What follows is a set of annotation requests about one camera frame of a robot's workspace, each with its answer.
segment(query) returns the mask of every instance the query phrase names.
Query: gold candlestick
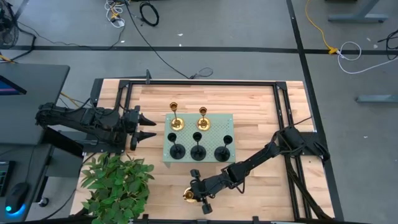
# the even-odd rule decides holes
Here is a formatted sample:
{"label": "gold candlestick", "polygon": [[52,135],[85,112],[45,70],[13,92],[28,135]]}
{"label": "gold candlestick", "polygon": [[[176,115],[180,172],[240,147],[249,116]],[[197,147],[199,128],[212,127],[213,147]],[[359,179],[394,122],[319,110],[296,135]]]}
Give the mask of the gold candlestick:
{"label": "gold candlestick", "polygon": [[180,131],[184,128],[184,120],[181,118],[177,117],[176,111],[177,111],[177,106],[178,104],[176,102],[172,102],[170,104],[170,109],[174,112],[174,119],[170,122],[172,129],[174,131]]}
{"label": "gold candlestick", "polygon": [[208,118],[205,118],[205,115],[207,113],[207,109],[205,107],[201,107],[199,109],[200,115],[202,115],[202,118],[200,118],[197,122],[198,129],[201,131],[207,131],[210,129],[210,120]]}

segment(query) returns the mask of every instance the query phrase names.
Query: black metal frame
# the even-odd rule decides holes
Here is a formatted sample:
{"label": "black metal frame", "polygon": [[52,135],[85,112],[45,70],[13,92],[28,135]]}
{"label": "black metal frame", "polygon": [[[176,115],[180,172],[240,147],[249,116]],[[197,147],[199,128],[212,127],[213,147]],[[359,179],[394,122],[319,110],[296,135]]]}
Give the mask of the black metal frame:
{"label": "black metal frame", "polygon": [[[290,101],[289,101],[289,94],[287,91],[287,85],[286,82],[262,82],[262,81],[223,81],[223,80],[151,80],[150,75],[146,77],[126,77],[126,78],[132,78],[133,80],[121,80],[123,84],[119,83],[119,87],[121,85],[126,86],[127,85],[127,95],[126,95],[126,103],[125,103],[125,108],[128,108],[129,102],[131,99],[131,92],[132,92],[132,86],[133,85],[229,85],[229,86],[270,86],[273,89],[274,92],[274,99],[275,99],[275,108],[277,111],[277,117],[278,117],[278,123],[279,123],[279,129],[284,128],[284,119],[283,119],[283,113],[282,113],[282,108],[280,105],[280,97],[279,97],[279,91],[282,91],[283,97],[284,97],[284,103],[285,103],[285,109],[287,113],[287,119],[289,125],[292,125],[294,123],[293,121],[293,116],[292,116],[292,110],[290,107]],[[91,90],[91,98],[92,99],[99,99],[100,98],[100,92],[102,89],[103,85],[103,79],[96,79],[93,88]],[[303,173],[303,168],[302,168],[302,163],[300,159],[300,155],[295,156],[295,163],[297,166],[297,174],[298,178],[300,179],[301,183],[303,183],[303,186],[305,187],[305,179],[304,179],[304,173]],[[286,167],[292,166],[291,161],[290,161],[290,156],[285,156],[285,165]],[[325,167],[325,175],[326,179],[330,177],[330,174],[333,175],[333,171],[330,170],[329,172],[327,169],[331,169],[331,167]],[[300,212],[299,212],[299,206],[297,203],[297,195],[295,191],[295,185],[293,180],[287,175],[288,183],[289,183],[289,192],[290,192],[290,198],[292,201],[292,210],[294,214],[294,219],[295,221],[301,219],[300,217]],[[331,188],[329,190],[330,197],[332,197],[332,193],[336,194],[337,199],[338,199],[338,194],[336,187]],[[305,218],[306,219],[311,219],[311,209],[306,201],[306,199],[303,197],[303,204],[304,204],[304,211],[305,211]],[[338,210],[341,210],[341,205],[340,201],[338,201]],[[343,221],[342,217],[336,217],[337,220]],[[150,222],[172,222],[172,223],[197,223],[198,220],[150,220]],[[216,220],[207,220],[212,223],[257,223],[254,222],[254,220],[251,221],[216,221]]]}

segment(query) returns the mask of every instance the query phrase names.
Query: wooden tabletop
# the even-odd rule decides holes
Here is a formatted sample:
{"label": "wooden tabletop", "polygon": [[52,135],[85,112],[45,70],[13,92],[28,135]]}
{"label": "wooden tabletop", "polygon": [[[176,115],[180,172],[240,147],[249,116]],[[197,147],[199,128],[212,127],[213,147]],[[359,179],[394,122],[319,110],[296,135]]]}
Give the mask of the wooden tabletop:
{"label": "wooden tabletop", "polygon": [[[98,107],[113,108],[118,83],[117,79],[104,80]],[[310,117],[303,83],[286,84],[294,121]],[[285,108],[282,93],[279,95],[281,107]],[[122,102],[125,97],[126,91],[123,92]],[[232,113],[236,161],[243,161],[262,149],[273,133],[279,130],[274,93],[270,86],[134,85],[130,107],[140,105],[145,117],[157,123],[157,126],[140,126],[143,131],[157,133],[155,137],[141,141],[135,151],[126,148],[131,157],[145,158],[146,164],[155,165],[151,173],[155,180],[149,182],[150,195],[144,212],[149,214],[150,219],[252,220],[253,216],[258,216],[260,220],[294,220],[283,156],[269,159],[252,170],[246,177],[244,194],[236,189],[225,189],[214,199],[209,199],[213,212],[208,215],[203,214],[201,203],[184,201],[183,191],[192,180],[191,169],[198,169],[202,178],[206,178],[219,174],[221,168],[228,164],[172,163],[170,168],[166,167],[162,162],[162,144],[165,114],[171,113],[169,104],[172,101],[178,103],[178,113],[197,113],[202,106],[208,109],[208,113]],[[312,120],[296,128],[313,131]],[[316,156],[301,158],[308,191],[325,213],[334,217],[321,160]],[[82,178],[83,174],[79,178],[71,214],[80,211],[83,208],[81,202],[90,198],[89,190],[80,187]],[[304,217],[302,197],[297,188],[296,191],[300,216]]]}

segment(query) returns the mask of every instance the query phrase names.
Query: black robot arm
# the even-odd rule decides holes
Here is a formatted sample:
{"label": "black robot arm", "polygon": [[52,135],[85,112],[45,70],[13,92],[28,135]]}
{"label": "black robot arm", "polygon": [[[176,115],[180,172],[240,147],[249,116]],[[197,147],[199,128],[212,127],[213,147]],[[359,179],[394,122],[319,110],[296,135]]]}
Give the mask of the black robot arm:
{"label": "black robot arm", "polygon": [[126,137],[132,135],[130,149],[135,150],[137,143],[156,133],[137,131],[138,125],[155,126],[156,123],[139,114],[140,106],[126,110],[120,117],[115,109],[77,108],[75,110],[46,103],[39,106],[36,125],[46,128],[48,125],[61,124],[69,128],[96,136],[99,141],[110,146],[124,147]]}
{"label": "black robot arm", "polygon": [[[277,146],[274,142],[276,138],[283,141],[281,145],[286,147]],[[314,144],[318,150],[325,152],[325,149],[319,149],[319,144]],[[301,137],[299,131],[289,126],[280,131],[274,133],[271,142],[266,144],[263,149],[255,153],[249,159],[242,162],[233,163],[221,170],[221,174],[200,180],[199,170],[191,170],[191,176],[194,179],[190,182],[190,188],[184,193],[186,200],[196,200],[197,202],[203,202],[202,210],[204,214],[212,212],[211,205],[207,202],[207,197],[215,198],[216,194],[225,188],[234,189],[237,188],[240,193],[244,193],[244,180],[250,174],[250,171],[262,164],[268,159],[274,158],[280,154],[294,155],[300,152],[304,147],[307,147],[305,141]],[[322,209],[317,205],[316,201],[312,198],[305,186],[301,183],[297,174],[295,173],[292,163],[287,160],[287,173],[302,195],[308,201],[309,205],[313,209],[315,215],[319,219],[331,219],[325,214]]]}

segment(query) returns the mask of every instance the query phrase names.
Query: potted plant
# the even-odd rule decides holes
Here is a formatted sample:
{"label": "potted plant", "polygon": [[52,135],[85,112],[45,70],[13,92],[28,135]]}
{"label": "potted plant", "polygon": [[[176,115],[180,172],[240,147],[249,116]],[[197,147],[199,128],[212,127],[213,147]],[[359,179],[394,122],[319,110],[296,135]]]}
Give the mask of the potted plant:
{"label": "potted plant", "polygon": [[145,165],[143,159],[121,161],[120,156],[110,157],[107,153],[95,158],[88,170],[83,170],[85,178],[82,187],[92,189],[91,198],[83,206],[96,218],[92,224],[128,223],[144,212],[149,195],[148,174],[153,165]]}

